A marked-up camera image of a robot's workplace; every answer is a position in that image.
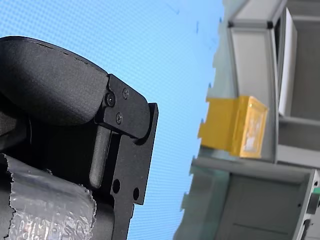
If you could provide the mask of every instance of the white panel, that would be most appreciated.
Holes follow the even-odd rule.
[[[293,146],[279,145],[277,160],[284,163],[320,169],[320,152]]]
[[[268,21],[281,0],[249,0],[237,13],[235,20]]]
[[[276,66],[274,43],[268,29],[231,29],[239,95],[254,96],[269,108],[261,156],[271,159],[275,151]]]
[[[286,9],[284,57],[279,99],[279,113],[283,116],[290,116],[291,113],[296,70],[297,37],[297,29],[289,10]]]

